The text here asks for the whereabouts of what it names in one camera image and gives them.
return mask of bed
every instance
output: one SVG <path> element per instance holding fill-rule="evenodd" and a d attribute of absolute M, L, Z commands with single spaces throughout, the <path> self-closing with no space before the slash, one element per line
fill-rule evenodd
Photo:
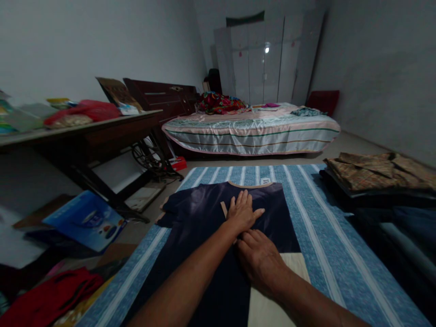
<path fill-rule="evenodd" d="M 316 153 L 339 135 L 339 124 L 325 115 L 298 117 L 298 108 L 282 103 L 273 109 L 254 108 L 235 115 L 205 115 L 195 111 L 199 97 L 193 86 L 124 79 L 144 110 L 162 109 L 154 130 L 164 154 L 167 145 L 186 159 L 221 156 L 261 156 Z"/>
<path fill-rule="evenodd" d="M 372 326 L 430 326 L 324 188 L 325 165 L 198 167 L 179 190 L 200 183 L 282 183 L 312 285 Z M 118 327 L 164 246 L 168 228 L 154 225 L 78 327 Z"/>
<path fill-rule="evenodd" d="M 234 115 L 192 114 L 162 126 L 179 146 L 204 154 L 261 156 L 323 151 L 340 133 L 325 115 L 299 117 L 299 107 L 281 103 L 274 109 L 254 108 Z"/>

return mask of wardrobe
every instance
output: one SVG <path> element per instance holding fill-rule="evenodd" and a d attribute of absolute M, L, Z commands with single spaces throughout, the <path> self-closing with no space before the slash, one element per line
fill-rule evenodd
<path fill-rule="evenodd" d="M 323 17 L 312 10 L 215 30 L 223 94 L 252 105 L 305 104 Z"/>

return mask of red chair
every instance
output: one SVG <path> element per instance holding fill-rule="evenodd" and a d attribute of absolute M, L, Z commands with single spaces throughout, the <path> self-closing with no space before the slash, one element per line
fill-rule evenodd
<path fill-rule="evenodd" d="M 332 117 L 339 100 L 339 90 L 335 91 L 312 91 L 307 99 L 306 107 L 326 112 Z"/>

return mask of red plastic bag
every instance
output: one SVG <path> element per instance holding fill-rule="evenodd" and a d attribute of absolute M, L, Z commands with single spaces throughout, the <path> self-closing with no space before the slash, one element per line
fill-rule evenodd
<path fill-rule="evenodd" d="M 108 119 L 119 117 L 118 108 L 109 102 L 101 102 L 94 100 L 82 100 L 79 104 L 70 109 L 60 110 L 53 116 L 44 120 L 44 125 L 50 126 L 55 121 L 66 115 L 84 114 L 90 117 L 94 122 L 99 122 Z"/>

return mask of treadle wheel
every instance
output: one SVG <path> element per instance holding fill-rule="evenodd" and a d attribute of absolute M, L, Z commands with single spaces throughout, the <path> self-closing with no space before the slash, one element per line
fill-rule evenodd
<path fill-rule="evenodd" d="M 154 175 L 161 176 L 165 174 L 167 164 L 159 148 L 140 141 L 132 145 L 132 155 L 137 163 Z"/>

